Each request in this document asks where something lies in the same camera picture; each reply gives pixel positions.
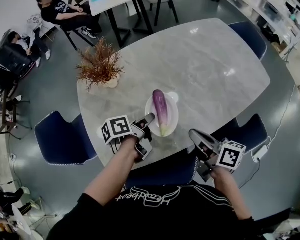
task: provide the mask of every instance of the eggplant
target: eggplant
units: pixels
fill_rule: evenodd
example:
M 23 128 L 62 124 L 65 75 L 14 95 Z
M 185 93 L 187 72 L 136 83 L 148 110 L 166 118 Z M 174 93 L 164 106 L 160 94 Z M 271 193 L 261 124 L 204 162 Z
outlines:
M 158 116 L 160 133 L 164 137 L 168 130 L 168 107 L 165 94 L 161 90 L 154 90 L 152 99 Z

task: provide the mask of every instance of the desk leg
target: desk leg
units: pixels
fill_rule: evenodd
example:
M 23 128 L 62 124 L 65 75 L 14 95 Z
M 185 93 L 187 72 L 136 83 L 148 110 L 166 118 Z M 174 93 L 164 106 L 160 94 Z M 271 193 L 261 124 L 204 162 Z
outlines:
M 117 26 L 116 18 L 115 18 L 115 15 L 114 15 L 114 12 L 112 11 L 112 9 L 107 10 L 107 12 L 108 12 L 108 17 L 109 17 L 112 29 L 114 31 L 115 37 L 119 43 L 120 48 L 122 48 L 125 45 L 129 36 L 131 35 L 131 30 L 126 29 L 126 28 L 119 28 Z M 121 39 L 120 32 L 127 32 L 125 34 L 125 36 L 123 37 L 123 39 Z
M 148 18 L 148 14 L 147 14 L 144 2 L 142 0 L 137 0 L 137 1 L 138 1 L 139 6 L 140 6 L 140 9 L 141 9 L 141 12 L 142 12 L 142 16 L 143 16 L 144 22 L 146 24 L 147 30 L 146 29 L 138 29 L 137 28 L 139 26 L 139 24 L 141 23 L 141 14 L 140 14 L 137 2 L 134 0 L 133 4 L 134 4 L 135 10 L 136 10 L 136 13 L 138 15 L 138 21 L 136 22 L 136 24 L 135 24 L 135 26 L 133 28 L 133 31 L 134 32 L 138 32 L 138 33 L 142 33 L 142 34 L 146 34 L 146 35 L 152 35 L 154 33 L 154 31 L 152 29 L 150 20 Z

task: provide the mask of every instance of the dried plant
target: dried plant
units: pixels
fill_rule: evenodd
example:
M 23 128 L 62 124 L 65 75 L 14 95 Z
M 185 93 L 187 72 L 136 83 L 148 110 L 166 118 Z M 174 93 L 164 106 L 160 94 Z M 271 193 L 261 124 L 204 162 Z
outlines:
M 80 52 L 82 58 L 81 64 L 77 65 L 79 69 L 79 79 L 86 80 L 88 91 L 92 85 L 105 84 L 111 79 L 117 78 L 119 73 L 123 73 L 123 66 L 118 66 L 120 52 L 107 44 L 106 39 L 102 37 L 94 46 L 91 52 L 88 47 L 85 52 Z

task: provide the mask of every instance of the marble table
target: marble table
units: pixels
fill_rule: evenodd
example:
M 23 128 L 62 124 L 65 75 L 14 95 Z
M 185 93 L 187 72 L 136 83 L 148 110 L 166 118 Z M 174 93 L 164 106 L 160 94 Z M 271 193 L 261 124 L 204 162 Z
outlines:
M 107 118 L 145 115 L 145 106 L 156 89 L 176 92 L 179 122 L 168 137 L 152 135 L 153 151 L 136 164 L 140 168 L 169 157 L 193 143 L 195 128 L 211 134 L 237 117 L 270 84 L 263 65 L 250 47 L 220 19 L 178 25 L 148 36 L 121 50 L 124 66 L 116 88 L 77 83 L 82 118 L 103 165 L 113 153 L 97 135 Z

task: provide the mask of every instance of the hand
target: hand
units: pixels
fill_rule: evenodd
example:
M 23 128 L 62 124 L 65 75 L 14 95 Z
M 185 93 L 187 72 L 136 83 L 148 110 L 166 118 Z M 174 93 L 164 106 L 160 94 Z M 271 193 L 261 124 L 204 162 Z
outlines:
M 75 6 L 76 10 L 79 12 L 79 13 L 83 13 L 84 12 L 84 9 L 82 9 L 81 7 L 79 6 Z
M 213 179 L 224 179 L 228 177 L 232 177 L 231 173 L 226 169 L 221 166 L 216 166 L 213 168 L 211 172 L 211 177 Z
M 123 151 L 124 153 L 133 156 L 134 159 L 137 159 L 139 157 L 138 152 L 135 149 L 137 141 L 138 138 L 133 135 L 126 136 L 121 143 L 119 151 Z
M 29 49 L 25 50 L 26 51 L 26 55 L 29 56 L 32 54 L 32 51 L 31 51 L 31 47 L 29 47 Z

